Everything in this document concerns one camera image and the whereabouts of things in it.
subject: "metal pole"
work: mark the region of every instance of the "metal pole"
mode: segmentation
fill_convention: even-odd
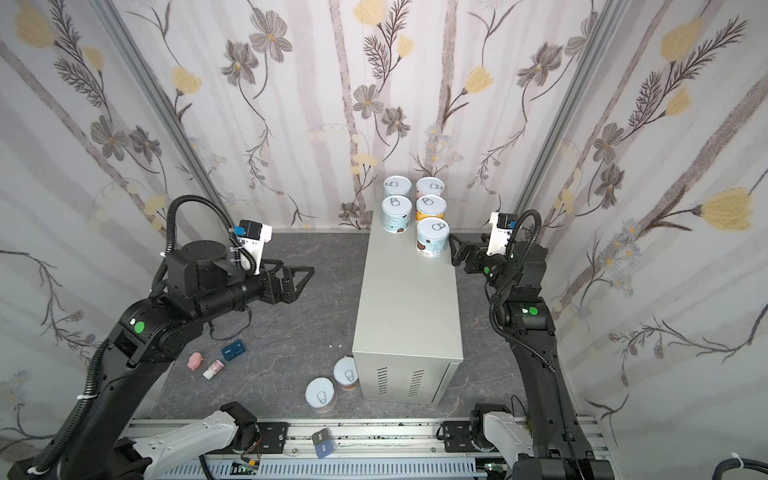
[[[594,26],[594,31],[592,35],[590,35],[587,46],[584,47],[584,57],[581,59],[581,62],[579,62],[576,74],[574,75],[571,84],[568,86],[568,91],[560,106],[558,116],[555,118],[549,129],[547,140],[541,147],[541,151],[536,159],[531,175],[525,183],[523,194],[518,201],[517,207],[515,207],[515,212],[517,214],[521,214],[525,209],[532,207],[531,202],[533,201],[536,189],[541,183],[541,179],[543,178],[549,163],[557,153],[560,142],[565,134],[565,130],[568,127],[569,122],[573,120],[579,102],[584,97],[584,93],[589,86],[591,76],[597,69],[603,53],[605,53],[605,49],[611,40],[611,36],[621,20],[621,14],[624,12],[624,8],[630,1],[631,0],[608,0],[606,2],[603,14],[600,15],[598,23]]]
[[[96,11],[96,15],[101,20],[101,24],[104,26],[107,34],[118,48],[128,69],[133,73],[139,87],[146,96],[147,102],[160,118],[174,145],[181,152],[183,160],[186,161],[185,163],[189,167],[192,176],[200,185],[200,189],[210,201],[214,202],[229,217],[230,222],[235,224],[227,210],[227,206],[221,201],[214,183],[208,177],[203,163],[195,154],[192,144],[184,133],[184,127],[181,126],[178,118],[176,118],[176,114],[167,103],[163,89],[157,83],[152,70],[144,60],[144,57],[141,56],[138,47],[134,43],[134,39],[131,37],[131,33],[125,26],[125,23],[123,23],[117,7],[114,6],[112,0],[91,0],[91,6]]]

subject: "ventilation slot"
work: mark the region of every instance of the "ventilation slot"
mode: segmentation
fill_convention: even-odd
[[[417,370],[411,375],[411,386],[408,390],[408,396],[417,396],[419,394],[419,387],[422,385],[423,376],[424,370]]]
[[[379,378],[379,395],[384,395],[387,390],[386,367],[376,370]]]

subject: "pink toy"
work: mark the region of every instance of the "pink toy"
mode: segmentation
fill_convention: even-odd
[[[202,363],[203,363],[203,356],[198,352],[195,352],[190,356],[190,361],[187,362],[187,366],[190,367],[190,370],[197,370],[197,368]]]

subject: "gray marble tabletop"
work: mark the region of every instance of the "gray marble tabletop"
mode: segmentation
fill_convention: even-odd
[[[477,402],[509,405],[512,394],[525,402],[515,358],[488,325],[483,276],[457,268],[465,360],[439,405],[364,401],[358,388],[336,389],[336,405],[328,413],[312,410],[304,400],[306,385],[318,376],[332,378],[336,361],[352,353],[367,247],[365,233],[276,233],[265,258],[315,267],[302,296],[290,305],[251,303],[253,323],[236,338],[247,351],[231,362],[223,360],[221,349],[235,339],[214,341],[206,327],[172,369],[151,418],[195,419],[232,401],[265,419],[445,418],[468,416]],[[246,321],[245,313],[222,316],[214,320],[215,335],[229,336]],[[192,371],[187,360],[194,352],[205,360]],[[225,367],[206,380],[203,371],[215,359]]]

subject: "wall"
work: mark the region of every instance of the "wall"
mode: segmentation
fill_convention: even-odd
[[[625,478],[765,459],[766,27],[765,2],[631,2],[533,202],[562,365]]]
[[[357,230],[390,174],[514,208],[603,2],[115,4],[236,218]]]
[[[87,3],[3,2],[0,13],[7,465],[58,430],[96,345],[149,290],[165,207],[200,190]],[[184,212],[180,242],[224,240],[204,207]]]

